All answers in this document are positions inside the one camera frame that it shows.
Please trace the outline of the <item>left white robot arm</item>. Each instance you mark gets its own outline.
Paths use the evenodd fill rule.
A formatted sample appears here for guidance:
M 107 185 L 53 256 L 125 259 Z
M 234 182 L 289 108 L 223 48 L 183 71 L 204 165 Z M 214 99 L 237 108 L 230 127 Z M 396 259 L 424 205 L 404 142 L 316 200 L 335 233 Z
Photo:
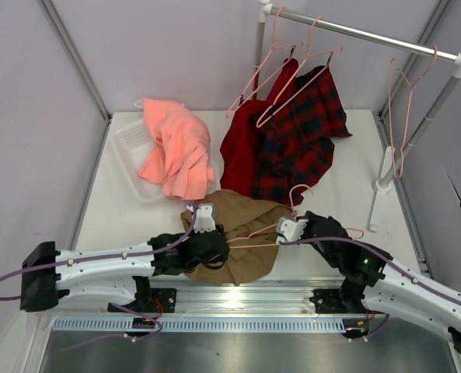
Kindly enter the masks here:
M 172 291 L 152 289 L 150 277 L 220 269 L 229 245 L 220 228 L 202 233 L 163 233 L 147 242 L 97 253 L 59 251 L 42 242 L 24 261 L 19 307 L 42 312 L 56 307 L 120 306 L 136 312 L 171 312 Z

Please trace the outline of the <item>khaki brown skirt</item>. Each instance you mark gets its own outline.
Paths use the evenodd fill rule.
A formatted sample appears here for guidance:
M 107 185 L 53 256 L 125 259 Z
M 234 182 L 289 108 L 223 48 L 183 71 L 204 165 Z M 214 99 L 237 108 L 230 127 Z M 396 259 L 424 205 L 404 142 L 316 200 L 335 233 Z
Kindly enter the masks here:
M 196 205 L 211 203 L 214 219 L 222 225 L 229 244 L 229 258 L 223 268 L 211 274 L 197 269 L 187 277 L 192 281 L 235 286 L 268 275 L 278 255 L 276 224 L 282 216 L 291 217 L 292 209 L 270 200 L 254 200 L 232 190 L 217 190 Z

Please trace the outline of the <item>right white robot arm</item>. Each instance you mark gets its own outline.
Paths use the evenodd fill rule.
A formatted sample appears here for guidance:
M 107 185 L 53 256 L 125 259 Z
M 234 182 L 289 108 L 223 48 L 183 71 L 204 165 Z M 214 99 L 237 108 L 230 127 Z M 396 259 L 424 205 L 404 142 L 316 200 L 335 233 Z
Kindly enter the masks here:
M 461 355 L 461 292 L 413 271 L 388 252 L 352 239 L 332 217 L 300 217 L 301 239 L 344 280 L 324 305 L 348 313 L 383 313 L 418 325 L 451 342 Z

